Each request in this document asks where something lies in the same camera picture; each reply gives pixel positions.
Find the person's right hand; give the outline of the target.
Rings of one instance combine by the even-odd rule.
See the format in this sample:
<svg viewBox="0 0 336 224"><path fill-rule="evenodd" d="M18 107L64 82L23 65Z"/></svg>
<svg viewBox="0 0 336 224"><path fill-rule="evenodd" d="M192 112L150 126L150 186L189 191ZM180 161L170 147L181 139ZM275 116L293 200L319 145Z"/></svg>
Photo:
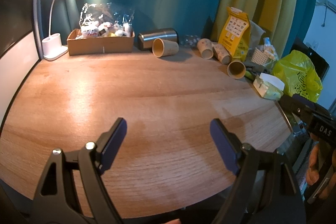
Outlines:
<svg viewBox="0 0 336 224"><path fill-rule="evenodd" d="M319 179L318 174L318 151L319 151L319 143L316 144L310 153L309 156L309 167L306 172L306 182L309 185L315 184ZM331 176L329 183L327 184L326 188L320 193L319 198L322 200L326 200L330 195L331 191L333 190L336 182L335 172Z"/></svg>

